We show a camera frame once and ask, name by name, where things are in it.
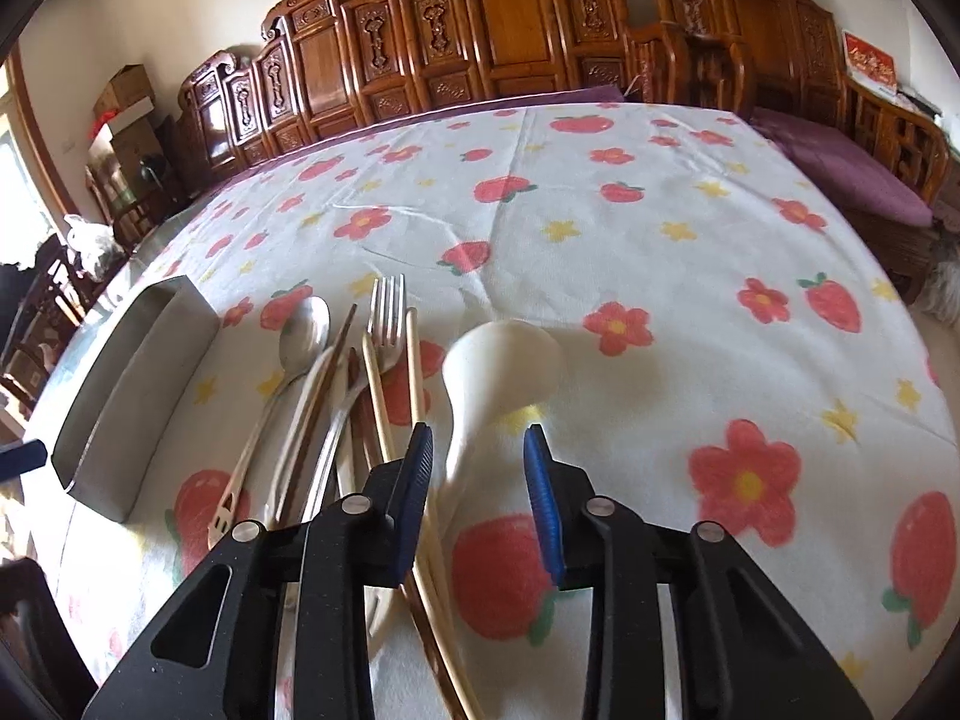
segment tablecloth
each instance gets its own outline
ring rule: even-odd
[[[76,506],[41,554],[98,680],[203,557],[213,506],[280,381],[294,302],[322,296],[336,324],[376,276],[401,272],[421,316],[436,464],[451,428],[440,366],[462,333],[518,317],[565,358],[554,397],[484,435],[445,541],[488,717],[581,711],[589,593],[558,594],[539,562],[520,465],[533,421],[558,459],[648,522],[722,522],[875,716],[893,716],[960,614],[960,464],[923,343],[856,233],[745,122],[615,103],[340,143],[234,183],[176,237],[144,279],[189,275],[222,329],[130,521]],[[386,389],[402,445],[402,372]],[[248,477],[254,515],[281,434]],[[443,717],[405,611],[371,673],[381,716]],[[285,659],[281,713],[288,675]]]

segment metal screw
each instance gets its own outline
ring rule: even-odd
[[[610,498],[597,496],[597,498],[590,498],[587,501],[587,511],[594,517],[609,517],[613,514],[614,509],[616,509],[616,504]]]
[[[342,504],[345,514],[366,514],[372,505],[366,495],[347,495]]]
[[[256,522],[247,520],[246,522],[241,522],[237,525],[234,525],[230,534],[233,536],[234,541],[242,541],[246,543],[247,541],[253,541],[257,536],[260,535],[260,526],[257,525]]]
[[[697,536],[702,538],[704,541],[717,544],[720,541],[723,541],[723,526],[718,525],[716,522],[701,522],[697,526]]]

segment plastic bag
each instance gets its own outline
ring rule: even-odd
[[[80,267],[94,281],[103,281],[110,266],[124,255],[113,237],[113,230],[76,214],[67,214],[64,221],[70,225],[67,245],[80,255]]]

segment purple seat cover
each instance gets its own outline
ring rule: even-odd
[[[915,191],[839,130],[766,108],[757,108],[750,124],[834,205],[911,227],[933,223],[933,213]]]

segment white rice paddle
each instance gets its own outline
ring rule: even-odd
[[[443,531],[467,486],[469,456],[480,432],[548,399],[560,384],[562,362],[554,338],[519,319],[481,324],[450,347],[443,384],[453,408],[453,437],[438,491]]]

